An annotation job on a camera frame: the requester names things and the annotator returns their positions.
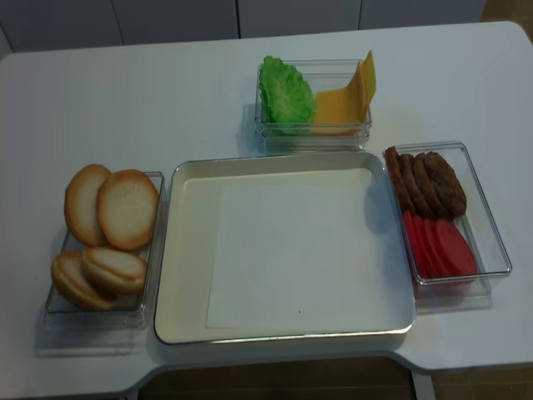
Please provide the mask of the bun half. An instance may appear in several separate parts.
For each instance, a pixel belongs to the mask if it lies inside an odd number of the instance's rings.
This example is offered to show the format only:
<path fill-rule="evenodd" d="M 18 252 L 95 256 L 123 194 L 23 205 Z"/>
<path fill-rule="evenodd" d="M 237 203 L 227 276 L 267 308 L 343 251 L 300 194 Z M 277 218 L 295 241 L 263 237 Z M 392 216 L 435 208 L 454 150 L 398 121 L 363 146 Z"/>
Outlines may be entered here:
<path fill-rule="evenodd" d="M 107 242 L 132 251 L 152 240 L 159 195 L 151 179 L 136 169 L 115 172 L 97 192 L 97 220 Z"/>
<path fill-rule="evenodd" d="M 87 246 L 99 247 L 107 243 L 97 219 L 97 195 L 110 174 L 103 165 L 89 164 L 74 175 L 65 191 L 67 227 L 79 242 Z"/>
<path fill-rule="evenodd" d="M 52 260 L 51 278 L 56 289 L 73 305 L 84 310 L 108 311 L 117 296 L 93 284 L 82 270 L 82 255 L 62 252 Z"/>
<path fill-rule="evenodd" d="M 129 252 L 87 247 L 82 250 L 82 271 L 101 288 L 117 294 L 134 294 L 144 288 L 147 262 Z"/>

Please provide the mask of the green lettuce leaf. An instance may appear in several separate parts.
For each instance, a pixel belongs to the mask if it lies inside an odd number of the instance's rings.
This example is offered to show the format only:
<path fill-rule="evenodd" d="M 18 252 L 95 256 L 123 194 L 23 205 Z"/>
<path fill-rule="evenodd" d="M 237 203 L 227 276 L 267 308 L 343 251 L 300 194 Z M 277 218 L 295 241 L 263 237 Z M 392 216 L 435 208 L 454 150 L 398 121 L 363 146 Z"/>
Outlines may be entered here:
<path fill-rule="evenodd" d="M 267 55 L 259 68 L 263 122 L 273 135 L 301 136 L 312 123 L 316 99 L 309 82 L 291 64 Z"/>

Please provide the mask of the clear lettuce cheese container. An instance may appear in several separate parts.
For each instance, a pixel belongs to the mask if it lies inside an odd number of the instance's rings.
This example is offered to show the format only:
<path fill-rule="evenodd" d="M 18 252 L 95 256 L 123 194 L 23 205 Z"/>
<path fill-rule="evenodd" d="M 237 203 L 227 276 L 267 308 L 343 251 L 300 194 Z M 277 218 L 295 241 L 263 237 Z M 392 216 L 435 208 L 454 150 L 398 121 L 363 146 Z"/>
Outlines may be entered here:
<path fill-rule="evenodd" d="M 316 99 L 318 92 L 347 87 L 357 64 L 361 59 L 341 60 L 282 60 L 294 65 L 309 82 Z M 266 148 L 271 153 L 291 153 L 297 151 L 351 150 L 362 149 L 369 140 L 372 126 L 371 107 L 363 122 L 353 125 L 326 126 L 326 133 L 313 133 L 312 123 L 305 132 L 297 137 L 273 135 L 274 131 L 263 122 L 262 100 L 258 87 L 259 68 L 257 69 L 257 90 L 255 104 L 255 129 Z"/>

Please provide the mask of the flat yellow cheese slice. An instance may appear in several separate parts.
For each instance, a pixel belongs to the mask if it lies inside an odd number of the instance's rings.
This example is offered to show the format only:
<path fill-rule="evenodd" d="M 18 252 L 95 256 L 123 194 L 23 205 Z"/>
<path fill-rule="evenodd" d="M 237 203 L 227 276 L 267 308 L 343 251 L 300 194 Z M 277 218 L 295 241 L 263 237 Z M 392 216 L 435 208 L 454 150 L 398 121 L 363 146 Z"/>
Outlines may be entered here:
<path fill-rule="evenodd" d="M 371 97 L 361 99 L 356 88 L 344 87 L 316 94 L 313 133 L 326 133 L 326 126 L 353 125 L 365 120 Z"/>

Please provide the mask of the upright yellow cheese slices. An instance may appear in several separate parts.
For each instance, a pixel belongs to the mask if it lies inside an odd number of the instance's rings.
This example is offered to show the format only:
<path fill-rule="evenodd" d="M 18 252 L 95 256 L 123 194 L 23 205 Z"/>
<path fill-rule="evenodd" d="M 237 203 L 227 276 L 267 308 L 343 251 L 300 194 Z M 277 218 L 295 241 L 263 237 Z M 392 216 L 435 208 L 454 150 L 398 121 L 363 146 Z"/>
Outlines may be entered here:
<path fill-rule="evenodd" d="M 356 71 L 347 86 L 347 92 L 349 121 L 361 123 L 366 118 L 376 94 L 376 70 L 372 50 L 357 64 Z"/>

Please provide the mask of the white rectangular metal tray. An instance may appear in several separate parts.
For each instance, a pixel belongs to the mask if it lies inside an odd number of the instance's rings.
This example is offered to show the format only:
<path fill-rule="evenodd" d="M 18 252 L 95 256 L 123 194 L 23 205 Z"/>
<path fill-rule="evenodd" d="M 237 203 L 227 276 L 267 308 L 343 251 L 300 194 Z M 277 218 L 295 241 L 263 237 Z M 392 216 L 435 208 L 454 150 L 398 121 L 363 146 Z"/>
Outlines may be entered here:
<path fill-rule="evenodd" d="M 400 213 L 376 155 L 190 161 L 173 173 L 162 342 L 402 334 L 415 318 Z"/>

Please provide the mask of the brown patty leftmost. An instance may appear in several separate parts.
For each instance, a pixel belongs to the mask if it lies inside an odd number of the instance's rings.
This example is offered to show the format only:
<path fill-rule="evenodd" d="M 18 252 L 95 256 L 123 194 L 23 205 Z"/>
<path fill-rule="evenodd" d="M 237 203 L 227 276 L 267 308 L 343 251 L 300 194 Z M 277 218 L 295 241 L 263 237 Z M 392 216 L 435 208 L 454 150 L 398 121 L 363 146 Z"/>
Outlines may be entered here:
<path fill-rule="evenodd" d="M 389 147 L 387 150 L 385 150 L 384 158 L 386 161 L 389 178 L 401 208 L 403 211 L 407 211 L 411 215 L 414 215 L 416 213 L 416 208 L 406 188 L 406 184 L 401 173 L 399 155 L 396 151 L 396 148 Z"/>

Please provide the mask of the brown patty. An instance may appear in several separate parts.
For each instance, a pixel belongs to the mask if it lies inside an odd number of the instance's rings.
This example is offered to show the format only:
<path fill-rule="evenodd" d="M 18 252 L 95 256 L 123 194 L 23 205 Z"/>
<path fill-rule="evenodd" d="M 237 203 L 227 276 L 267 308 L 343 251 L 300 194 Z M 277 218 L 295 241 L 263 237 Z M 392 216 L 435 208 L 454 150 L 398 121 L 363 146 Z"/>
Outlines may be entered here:
<path fill-rule="evenodd" d="M 441 200 L 436 194 L 433 183 L 426 172 L 424 159 L 425 154 L 421 152 L 415 156 L 413 162 L 413 173 L 418 188 L 425 197 L 427 204 L 435 214 L 435 219 L 444 218 L 447 220 L 452 220 L 451 212 L 442 204 Z"/>
<path fill-rule="evenodd" d="M 389 147 L 387 150 L 385 150 L 384 158 L 386 161 L 389 178 L 401 208 L 403 211 L 407 211 L 411 215 L 414 215 L 416 213 L 416 208 L 406 188 L 406 184 L 401 173 L 399 155 L 396 151 L 396 148 Z"/>
<path fill-rule="evenodd" d="M 421 218 L 434 219 L 436 215 L 429 206 L 428 202 L 426 201 L 425 196 L 418 188 L 414 176 L 414 157 L 410 154 L 402 154 L 400 155 L 400 162 L 402 175 L 406 184 L 407 191 L 416 209 L 416 214 L 419 215 Z"/>
<path fill-rule="evenodd" d="M 442 204 L 454 218 L 464 215 L 467 199 L 455 170 L 437 152 L 428 152 L 424 156 L 424 165 Z"/>

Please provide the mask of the tomato slice leftmost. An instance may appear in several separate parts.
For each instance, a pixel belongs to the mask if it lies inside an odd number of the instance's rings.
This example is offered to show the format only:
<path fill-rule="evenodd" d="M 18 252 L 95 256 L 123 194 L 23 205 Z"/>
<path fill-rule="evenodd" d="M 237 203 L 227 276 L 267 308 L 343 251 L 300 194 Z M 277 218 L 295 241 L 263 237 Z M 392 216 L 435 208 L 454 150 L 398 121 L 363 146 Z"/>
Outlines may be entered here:
<path fill-rule="evenodd" d="M 403 213 L 403 220 L 406 226 L 407 235 L 411 243 L 412 252 L 416 261 L 417 270 L 422 278 L 428 278 L 428 271 L 426 268 L 426 258 L 422 251 L 421 240 L 419 239 L 418 230 L 409 211 Z"/>

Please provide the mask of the tomato slice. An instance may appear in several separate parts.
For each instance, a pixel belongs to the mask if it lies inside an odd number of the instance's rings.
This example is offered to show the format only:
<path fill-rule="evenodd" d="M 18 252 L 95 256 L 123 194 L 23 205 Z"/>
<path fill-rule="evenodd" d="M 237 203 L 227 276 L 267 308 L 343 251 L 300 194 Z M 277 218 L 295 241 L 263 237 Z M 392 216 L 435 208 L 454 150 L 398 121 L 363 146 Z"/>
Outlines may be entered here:
<path fill-rule="evenodd" d="M 453 277 L 478 273 L 473 252 L 459 230 L 450 221 L 445 219 L 435 221 L 434 235 L 441 255 L 454 270 Z"/>
<path fill-rule="evenodd" d="M 453 277 L 454 270 L 441 255 L 437 247 L 436 237 L 434 235 L 434 222 L 430 219 L 424 219 L 421 223 L 421 236 L 426 250 L 428 263 L 431 266 L 432 277 L 443 278 Z"/>
<path fill-rule="evenodd" d="M 420 261 L 418 262 L 420 275 L 423 278 L 439 278 L 440 271 L 437 268 L 437 265 L 434 263 L 429 246 L 426 244 L 426 236 L 423 232 L 423 219 L 418 215 L 415 215 L 411 217 L 411 220 L 417 252 L 420 256 Z"/>
<path fill-rule="evenodd" d="M 426 268 L 426 258 L 422 251 L 421 240 L 419 239 L 418 230 L 409 211 L 403 213 L 403 220 L 406 226 L 407 235 L 411 243 L 412 252 L 416 261 L 417 270 L 422 278 L 428 278 L 428 271 Z"/>

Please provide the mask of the clear bun container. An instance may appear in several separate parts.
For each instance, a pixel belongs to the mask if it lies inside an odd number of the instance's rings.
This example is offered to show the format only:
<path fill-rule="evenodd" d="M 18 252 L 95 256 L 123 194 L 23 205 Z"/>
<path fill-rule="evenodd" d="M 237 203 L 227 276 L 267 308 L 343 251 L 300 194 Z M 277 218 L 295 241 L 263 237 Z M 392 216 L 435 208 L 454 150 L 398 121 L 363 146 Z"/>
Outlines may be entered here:
<path fill-rule="evenodd" d="M 51 286 L 36 324 L 35 353 L 39 358 L 91 357 L 127 354 L 135 334 L 152 319 L 157 280 L 162 264 L 163 233 L 168 196 L 161 172 L 148 172 L 157 192 L 157 218 L 152 241 L 136 254 L 147 261 L 147 275 L 138 294 L 121 295 L 109 311 L 85 311 L 71 304 Z"/>

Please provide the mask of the brown patty rightmost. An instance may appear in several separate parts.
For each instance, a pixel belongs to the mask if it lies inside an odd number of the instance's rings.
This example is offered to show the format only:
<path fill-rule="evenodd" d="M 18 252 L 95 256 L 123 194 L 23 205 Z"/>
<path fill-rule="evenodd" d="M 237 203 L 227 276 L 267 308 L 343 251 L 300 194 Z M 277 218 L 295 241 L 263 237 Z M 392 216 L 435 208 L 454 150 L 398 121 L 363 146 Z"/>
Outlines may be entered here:
<path fill-rule="evenodd" d="M 424 156 L 424 165 L 442 204 L 454 218 L 464 215 L 467 199 L 455 170 L 437 152 L 428 152 Z"/>

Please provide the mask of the clear patty tomato container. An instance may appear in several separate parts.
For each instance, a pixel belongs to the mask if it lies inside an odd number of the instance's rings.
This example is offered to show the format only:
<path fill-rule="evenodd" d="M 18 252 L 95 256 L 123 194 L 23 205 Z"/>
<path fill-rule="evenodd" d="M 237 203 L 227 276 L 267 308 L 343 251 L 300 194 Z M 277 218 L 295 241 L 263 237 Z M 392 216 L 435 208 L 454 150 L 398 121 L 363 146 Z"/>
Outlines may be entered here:
<path fill-rule="evenodd" d="M 466 146 L 462 142 L 434 142 L 395 147 L 399 155 L 439 153 L 455 170 L 466 194 L 466 212 L 450 221 L 468 243 L 476 260 L 478 273 L 459 277 L 422 278 L 417 270 L 410 240 L 403 220 L 403 209 L 397 197 L 405 232 L 417 307 L 425 312 L 456 308 L 486 308 L 491 302 L 495 284 L 511 275 L 512 266 L 497 229 L 485 194 L 477 177 Z"/>

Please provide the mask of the tomato slice rightmost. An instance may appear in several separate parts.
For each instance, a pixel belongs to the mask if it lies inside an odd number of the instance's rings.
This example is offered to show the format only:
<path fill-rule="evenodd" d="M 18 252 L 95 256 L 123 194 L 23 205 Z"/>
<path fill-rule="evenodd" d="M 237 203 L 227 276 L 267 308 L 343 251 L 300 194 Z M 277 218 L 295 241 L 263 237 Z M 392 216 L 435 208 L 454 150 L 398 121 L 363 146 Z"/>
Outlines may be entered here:
<path fill-rule="evenodd" d="M 435 221 L 434 235 L 441 255 L 454 270 L 453 277 L 478 273 L 473 252 L 459 230 L 450 221 L 445 219 Z"/>

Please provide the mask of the white table leg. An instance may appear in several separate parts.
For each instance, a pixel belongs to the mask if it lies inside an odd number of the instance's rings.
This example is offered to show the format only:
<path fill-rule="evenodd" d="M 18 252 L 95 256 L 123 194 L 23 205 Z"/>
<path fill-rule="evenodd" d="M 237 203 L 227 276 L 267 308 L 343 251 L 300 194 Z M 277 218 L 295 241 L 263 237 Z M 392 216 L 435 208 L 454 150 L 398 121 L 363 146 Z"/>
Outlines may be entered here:
<path fill-rule="evenodd" d="M 411 380 L 416 400 L 436 400 L 435 390 L 430 375 L 411 372 Z"/>

